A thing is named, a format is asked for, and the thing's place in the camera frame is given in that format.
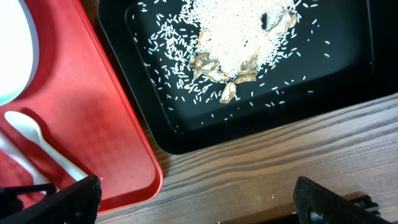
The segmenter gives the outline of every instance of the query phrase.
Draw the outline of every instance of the white spoon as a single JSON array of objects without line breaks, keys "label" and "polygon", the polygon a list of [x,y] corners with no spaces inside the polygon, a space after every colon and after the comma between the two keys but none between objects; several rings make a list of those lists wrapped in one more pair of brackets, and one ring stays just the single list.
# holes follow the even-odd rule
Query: white spoon
[{"label": "white spoon", "polygon": [[17,131],[19,131],[25,138],[40,146],[55,162],[57,162],[71,177],[76,181],[84,179],[88,175],[82,171],[75,164],[70,162],[65,156],[56,151],[43,138],[42,130],[39,124],[26,114],[8,111],[4,115],[8,123],[10,123]]},{"label": "white spoon", "polygon": [[21,151],[0,131],[0,149],[2,149],[11,159],[21,165],[33,178],[33,184],[49,184],[50,181],[36,169],[36,167],[26,158]]}]

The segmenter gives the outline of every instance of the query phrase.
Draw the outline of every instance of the dried mushroom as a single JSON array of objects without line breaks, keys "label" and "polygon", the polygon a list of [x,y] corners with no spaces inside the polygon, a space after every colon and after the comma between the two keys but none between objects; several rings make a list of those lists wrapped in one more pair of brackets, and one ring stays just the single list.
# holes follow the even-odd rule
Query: dried mushroom
[{"label": "dried mushroom", "polygon": [[241,73],[247,73],[248,71],[254,69],[256,62],[256,58],[243,62],[241,65]]},{"label": "dried mushroom", "polygon": [[216,82],[227,82],[231,77],[229,77],[228,73],[220,72],[218,70],[212,70],[208,74],[207,77],[216,81]]},{"label": "dried mushroom", "polygon": [[206,63],[203,64],[202,67],[200,67],[200,70],[208,70],[208,71],[210,71],[210,70],[216,68],[219,64],[220,64],[220,62],[218,60],[213,60],[213,61],[210,61],[210,62],[206,62]]},{"label": "dried mushroom", "polygon": [[256,74],[250,73],[250,74],[246,74],[246,75],[240,75],[240,76],[238,76],[235,79],[234,83],[235,84],[241,84],[241,83],[244,83],[244,82],[255,82],[256,81],[256,75],[257,75],[257,70],[256,70]]},{"label": "dried mushroom", "polygon": [[201,31],[198,39],[199,46],[204,46],[209,41],[211,41],[211,38],[212,38],[212,33],[210,30]]},{"label": "dried mushroom", "polygon": [[296,23],[297,23],[297,14],[296,13],[293,13],[293,14],[291,14],[291,21],[290,21],[290,24],[289,24],[289,29],[291,29],[291,28],[293,28],[294,26],[296,26]]},{"label": "dried mushroom", "polygon": [[220,103],[229,103],[236,94],[236,85],[233,82],[225,86],[223,94],[221,95]]},{"label": "dried mushroom", "polygon": [[256,50],[256,53],[252,57],[250,57],[250,59],[256,59],[257,60],[260,52],[261,52],[261,46],[259,46],[259,48]]},{"label": "dried mushroom", "polygon": [[296,22],[297,15],[292,13],[292,11],[286,10],[279,23],[268,32],[267,36],[270,39],[278,38],[278,36],[286,33],[289,28],[293,28]]},{"label": "dried mushroom", "polygon": [[210,71],[215,69],[220,64],[218,60],[210,60],[209,56],[209,53],[198,54],[189,63],[189,66],[195,69],[193,72],[194,79],[199,78],[201,74],[208,75]]},{"label": "dried mushroom", "polygon": [[200,54],[196,55],[196,56],[193,58],[193,60],[191,60],[191,61],[189,62],[189,66],[192,67],[192,68],[195,68],[195,67],[197,66],[197,62],[198,62],[198,61],[201,61],[203,58],[208,58],[209,56],[210,56],[210,53],[207,53],[207,52],[205,52],[205,53],[200,53]]}]

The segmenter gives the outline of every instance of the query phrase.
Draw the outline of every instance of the red tray edge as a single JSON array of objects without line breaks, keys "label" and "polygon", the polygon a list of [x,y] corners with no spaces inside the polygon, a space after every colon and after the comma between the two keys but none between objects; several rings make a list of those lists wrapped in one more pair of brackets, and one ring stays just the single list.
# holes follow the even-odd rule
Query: red tray edge
[{"label": "red tray edge", "polygon": [[105,68],[106,68],[106,70],[107,70],[107,72],[109,74],[109,77],[111,78],[111,80],[113,82],[113,85],[117,89],[119,97],[122,100],[123,105],[124,105],[125,109],[127,110],[128,114],[129,114],[129,116],[130,116],[130,118],[131,118],[131,120],[132,120],[132,122],[134,124],[134,127],[137,129],[137,132],[138,132],[138,134],[140,136],[140,139],[144,143],[146,151],[148,152],[148,155],[149,155],[152,163],[155,166],[156,175],[155,175],[155,180],[154,180],[153,183],[157,182],[156,179],[158,179],[158,181],[159,181],[159,187],[157,188],[157,190],[154,192],[154,194],[151,197],[146,198],[146,199],[144,199],[144,200],[142,200],[140,202],[130,204],[130,205],[122,205],[120,207],[110,208],[110,209],[107,209],[107,210],[99,211],[99,214],[102,214],[102,213],[107,213],[107,212],[111,212],[111,211],[114,211],[114,210],[119,210],[119,209],[122,209],[122,208],[131,207],[133,205],[137,205],[139,203],[144,203],[144,202],[152,200],[162,190],[162,186],[163,186],[163,183],[164,183],[164,176],[163,176],[162,168],[160,167],[160,164],[158,163],[158,161],[157,161],[157,159],[155,157],[155,154],[154,154],[154,152],[153,152],[153,150],[152,150],[152,148],[151,148],[151,146],[150,146],[150,144],[149,144],[149,142],[148,142],[148,140],[147,140],[147,138],[146,138],[146,136],[144,134],[144,131],[142,130],[141,125],[139,124],[138,119],[137,119],[134,111],[132,110],[132,108],[130,106],[130,103],[129,103],[129,100],[127,99],[126,94],[124,94],[124,91],[123,91],[123,89],[121,87],[121,84],[119,83],[119,80],[118,80],[118,78],[117,78],[117,76],[116,76],[116,74],[115,74],[115,72],[114,72],[109,60],[108,60],[108,57],[106,56],[106,53],[105,53],[104,49],[102,48],[102,45],[100,44],[100,40],[98,39],[98,37],[97,37],[97,35],[96,35],[95,31],[94,31],[94,28],[91,25],[91,22],[88,19],[88,16],[87,16],[83,6],[81,5],[80,0],[72,0],[72,2],[75,5],[75,8],[77,9],[77,11],[79,13],[80,19],[84,23],[84,25],[86,27],[86,30],[87,30],[87,33],[90,35],[91,40],[93,41],[94,46],[95,46],[95,48],[96,48],[96,50],[97,50],[97,52],[98,52],[98,54],[99,54],[99,56],[100,56],[100,58],[101,58],[101,60],[102,60],[102,62],[104,64],[104,66],[105,66]]}]

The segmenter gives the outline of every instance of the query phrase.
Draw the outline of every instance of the red tray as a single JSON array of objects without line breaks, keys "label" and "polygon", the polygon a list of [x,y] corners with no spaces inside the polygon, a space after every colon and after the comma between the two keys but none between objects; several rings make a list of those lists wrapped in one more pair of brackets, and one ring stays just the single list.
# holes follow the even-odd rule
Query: red tray
[{"label": "red tray", "polygon": [[[33,117],[44,138],[101,180],[100,213],[154,198],[163,174],[78,0],[26,0],[40,42],[39,68],[15,101],[0,107],[0,129],[58,188],[75,181],[4,119]],[[30,175],[0,151],[0,186],[30,185]],[[31,205],[32,198],[23,198]]]}]

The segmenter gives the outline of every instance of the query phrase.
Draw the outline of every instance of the table surface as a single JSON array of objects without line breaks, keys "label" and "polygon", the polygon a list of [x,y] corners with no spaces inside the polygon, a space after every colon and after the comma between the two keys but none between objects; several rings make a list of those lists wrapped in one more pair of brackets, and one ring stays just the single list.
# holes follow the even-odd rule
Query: table surface
[{"label": "table surface", "polygon": [[[110,54],[96,15],[81,0]],[[294,212],[297,177],[355,198],[367,194],[383,218],[398,221],[398,94],[174,156],[161,151],[154,200],[100,215],[98,223],[254,223]]]}]

